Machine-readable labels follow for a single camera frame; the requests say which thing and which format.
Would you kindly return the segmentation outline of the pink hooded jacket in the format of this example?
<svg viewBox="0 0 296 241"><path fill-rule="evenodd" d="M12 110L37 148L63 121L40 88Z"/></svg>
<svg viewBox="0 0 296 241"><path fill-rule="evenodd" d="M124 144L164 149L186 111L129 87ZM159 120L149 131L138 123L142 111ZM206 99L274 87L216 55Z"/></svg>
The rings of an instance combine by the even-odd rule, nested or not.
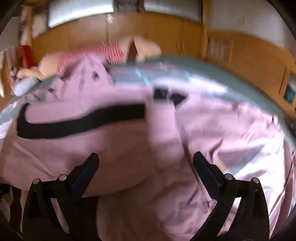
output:
<svg viewBox="0 0 296 241"><path fill-rule="evenodd" d="M120 84L85 57L1 113L2 240L295 240L278 117L168 70Z"/></svg>

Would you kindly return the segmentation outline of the light blue neck pillow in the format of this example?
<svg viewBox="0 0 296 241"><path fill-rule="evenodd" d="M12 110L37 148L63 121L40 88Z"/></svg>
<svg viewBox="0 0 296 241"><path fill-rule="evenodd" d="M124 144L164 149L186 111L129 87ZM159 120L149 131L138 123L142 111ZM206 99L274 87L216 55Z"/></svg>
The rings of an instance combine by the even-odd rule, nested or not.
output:
<svg viewBox="0 0 296 241"><path fill-rule="evenodd" d="M17 97L24 96L28 94L39 82L39 79L36 77L25 77L16 84L11 94Z"/></svg>

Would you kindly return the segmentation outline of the green bed mattress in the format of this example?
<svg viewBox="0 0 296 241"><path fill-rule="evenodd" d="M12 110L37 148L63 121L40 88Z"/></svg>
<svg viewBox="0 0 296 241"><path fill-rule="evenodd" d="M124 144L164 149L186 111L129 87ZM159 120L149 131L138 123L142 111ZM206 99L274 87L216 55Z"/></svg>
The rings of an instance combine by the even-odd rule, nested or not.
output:
<svg viewBox="0 0 296 241"><path fill-rule="evenodd" d="M168 62L109 65L82 58L38 90L26 108L26 138L59 147L115 141L194 150L278 147L295 136L260 93L209 64L185 57Z"/></svg>

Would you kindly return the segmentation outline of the red cloth on headboard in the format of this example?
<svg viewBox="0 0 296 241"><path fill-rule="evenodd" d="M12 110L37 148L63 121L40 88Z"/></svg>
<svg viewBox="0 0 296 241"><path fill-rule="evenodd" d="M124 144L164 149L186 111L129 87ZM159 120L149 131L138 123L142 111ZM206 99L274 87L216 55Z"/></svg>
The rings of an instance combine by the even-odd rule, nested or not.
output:
<svg viewBox="0 0 296 241"><path fill-rule="evenodd" d="M26 68L32 68L33 66L35 66L35 63L30 46L22 45L21 48L23 51L23 57L25 58Z"/></svg>

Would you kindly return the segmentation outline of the large plush dog striped shirt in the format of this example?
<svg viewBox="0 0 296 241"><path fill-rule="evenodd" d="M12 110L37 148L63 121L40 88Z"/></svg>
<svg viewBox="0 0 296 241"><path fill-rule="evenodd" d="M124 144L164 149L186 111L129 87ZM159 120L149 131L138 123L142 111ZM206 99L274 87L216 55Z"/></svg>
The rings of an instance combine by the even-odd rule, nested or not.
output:
<svg viewBox="0 0 296 241"><path fill-rule="evenodd" d="M90 56L99 57L103 63L127 64L142 63L161 54L161 48L156 42L131 35L105 45L46 54L37 66L19 69L16 78L36 77L38 80L45 80L53 75L62 76L67 68Z"/></svg>

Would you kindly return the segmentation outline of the white plush on shelf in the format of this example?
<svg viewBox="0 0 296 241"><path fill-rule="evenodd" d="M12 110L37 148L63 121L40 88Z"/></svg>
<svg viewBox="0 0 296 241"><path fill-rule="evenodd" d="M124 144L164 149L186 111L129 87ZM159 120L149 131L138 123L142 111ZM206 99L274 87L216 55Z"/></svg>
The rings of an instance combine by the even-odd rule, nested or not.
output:
<svg viewBox="0 0 296 241"><path fill-rule="evenodd" d="M45 33L48 28L48 15L46 12L37 13L33 16L32 37L36 39Z"/></svg>

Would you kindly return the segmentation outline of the wooden cabinet wall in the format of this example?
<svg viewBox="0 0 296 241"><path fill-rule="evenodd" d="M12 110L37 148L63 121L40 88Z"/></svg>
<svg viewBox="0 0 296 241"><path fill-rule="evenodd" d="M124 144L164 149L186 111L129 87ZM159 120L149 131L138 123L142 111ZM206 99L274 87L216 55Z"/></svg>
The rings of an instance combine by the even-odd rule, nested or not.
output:
<svg viewBox="0 0 296 241"><path fill-rule="evenodd" d="M95 15L49 29L33 41L36 61L48 53L108 44L123 37L141 36L159 44L164 55L197 57L204 26L158 13Z"/></svg>

